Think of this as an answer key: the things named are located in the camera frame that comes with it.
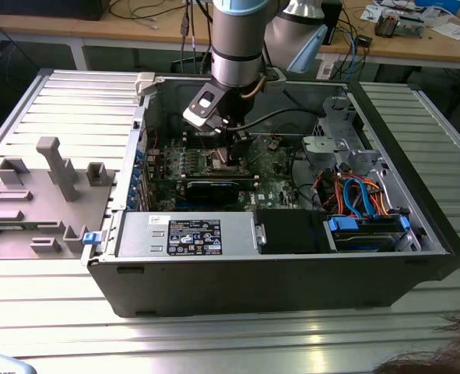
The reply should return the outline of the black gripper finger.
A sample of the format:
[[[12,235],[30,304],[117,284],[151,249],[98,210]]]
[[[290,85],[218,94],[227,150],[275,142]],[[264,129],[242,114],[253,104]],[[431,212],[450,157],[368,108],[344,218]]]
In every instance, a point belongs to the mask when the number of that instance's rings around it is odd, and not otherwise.
[[[254,137],[244,130],[230,133],[228,135],[228,165],[238,165],[239,160],[247,155],[253,141]]]

